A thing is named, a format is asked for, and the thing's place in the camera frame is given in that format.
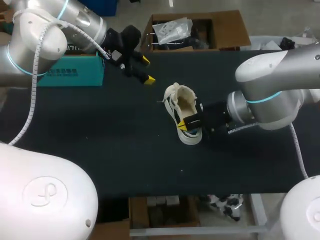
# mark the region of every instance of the black fabric mat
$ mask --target black fabric mat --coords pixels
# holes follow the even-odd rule
[[[148,55],[155,85],[142,86],[107,65],[103,87],[39,88],[35,115],[17,147],[68,159],[92,178],[99,198],[287,192],[303,179],[288,127],[258,127],[196,146],[180,142],[161,101],[178,82],[203,104],[238,89],[239,64],[261,52],[177,52]],[[0,113],[0,139],[23,126],[30,90],[11,90]],[[320,174],[319,105],[294,122],[305,167]]]

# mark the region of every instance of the shoe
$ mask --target shoe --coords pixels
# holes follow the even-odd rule
[[[198,144],[202,139],[198,111],[203,107],[197,102],[195,92],[174,83],[165,90],[163,102],[175,122],[180,140],[187,145]]]

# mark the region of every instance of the white cable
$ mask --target white cable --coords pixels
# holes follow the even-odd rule
[[[26,131],[29,128],[29,125],[32,121],[32,118],[34,116],[35,106],[36,106],[36,96],[37,96],[38,64],[39,64],[39,58],[40,58],[40,50],[41,50],[42,43],[44,41],[44,37],[45,37],[47,31],[49,30],[50,27],[52,27],[56,24],[57,24],[57,22],[54,22],[54,21],[49,22],[43,28],[41,35],[39,37],[39,41],[38,41],[38,44],[35,49],[34,60],[33,60],[31,103],[30,103],[29,114],[28,114],[26,122],[24,123],[24,126],[21,129],[21,131],[18,133],[18,135],[11,142],[9,142],[9,145],[11,145],[11,146],[15,145],[22,138],[22,136],[26,133]]]
[[[228,134],[233,134],[233,133],[236,133],[236,132],[241,131],[243,129],[247,129],[247,128],[250,128],[250,127],[253,127],[253,126],[256,126],[256,125],[257,125],[257,123],[241,126],[241,127],[238,127],[238,128],[235,128],[235,129],[232,129],[232,130],[228,131]],[[308,179],[309,177],[308,177],[308,174],[307,174],[306,169],[305,169],[304,160],[302,158],[301,149],[300,149],[300,146],[299,146],[299,141],[298,141],[298,137],[297,137],[297,133],[296,133],[295,127],[294,127],[294,125],[292,123],[289,125],[289,127],[290,127],[291,134],[292,134],[292,137],[293,137],[295,151],[296,151],[296,154],[298,156],[298,161],[299,161],[301,172],[303,174],[303,177],[305,179]]]
[[[291,133],[292,133],[292,137],[293,137],[293,141],[294,141],[294,145],[295,145],[296,154],[298,156],[301,172],[303,174],[303,177],[305,179],[308,179],[309,177],[308,177],[308,174],[307,174],[306,169],[305,169],[304,160],[302,158],[302,154],[301,154],[301,150],[300,150],[300,146],[299,146],[297,133],[296,133],[295,127],[294,127],[294,125],[292,123],[290,124],[290,130],[291,130]]]
[[[68,23],[66,21],[61,21],[61,20],[54,20],[52,22],[49,22],[42,30],[41,35],[39,37],[39,42],[36,46],[35,49],[35,54],[34,54],[34,60],[33,60],[33,70],[32,70],[32,86],[31,86],[31,103],[30,103],[30,110],[29,110],[29,114],[27,117],[27,120],[23,126],[23,128],[21,129],[21,131],[18,133],[18,135],[9,143],[9,145],[13,146],[15,145],[21,138],[22,136],[26,133],[27,129],[30,126],[30,123],[32,121],[32,118],[34,116],[34,112],[35,112],[35,106],[36,106],[36,96],[37,96],[37,80],[38,80],[38,64],[39,64],[39,58],[40,58],[40,51],[41,51],[41,47],[43,44],[43,40],[44,37],[47,33],[47,31],[49,30],[50,27],[54,26],[54,25],[62,25],[63,27],[70,27],[73,30],[75,30],[76,32],[80,33],[81,35],[83,35],[87,40],[89,40],[98,50],[99,52],[102,53],[102,55],[109,60],[111,58],[111,55],[108,54],[107,52],[105,52],[100,45],[94,41],[92,39],[92,37],[90,37],[88,34],[86,34],[84,31],[82,31],[81,29],[79,29],[78,27],[76,27],[75,25]]]
[[[244,125],[244,126],[241,126],[241,127],[238,127],[238,128],[235,128],[235,129],[232,129],[230,131],[228,131],[228,134],[233,134],[233,133],[236,133],[238,131],[241,131],[243,129],[247,129],[247,128],[251,128],[251,127],[254,127],[256,126],[257,123],[252,123],[252,124],[248,124],[248,125]]]

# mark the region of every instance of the black and white object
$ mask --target black and white object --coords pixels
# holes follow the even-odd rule
[[[200,196],[200,201],[207,203],[213,211],[219,211],[222,215],[238,222],[241,219],[241,205],[244,202],[242,194],[230,194],[224,196],[206,195]]]
[[[183,124],[185,118],[197,117],[196,105],[199,103],[197,103],[195,92],[187,86],[174,83],[165,90],[163,102],[167,112],[175,122],[180,140],[187,145],[198,144],[202,139],[201,127],[187,130],[187,127],[184,127]]]

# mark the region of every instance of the floor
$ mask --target floor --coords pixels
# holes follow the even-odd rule
[[[119,0],[115,17],[107,17],[109,27],[122,31],[127,25],[134,25],[144,31],[151,14],[189,13],[240,10],[250,36],[296,36],[305,27],[310,27],[315,37],[320,39],[320,2],[312,0],[141,0],[130,3]],[[283,194],[263,194],[262,200],[268,214]],[[202,226],[250,225],[253,221],[250,207],[243,208],[242,219],[235,223],[218,214],[201,213]],[[178,237],[192,240],[255,240],[255,235],[215,235]],[[283,240],[280,225],[277,224],[264,240]]]

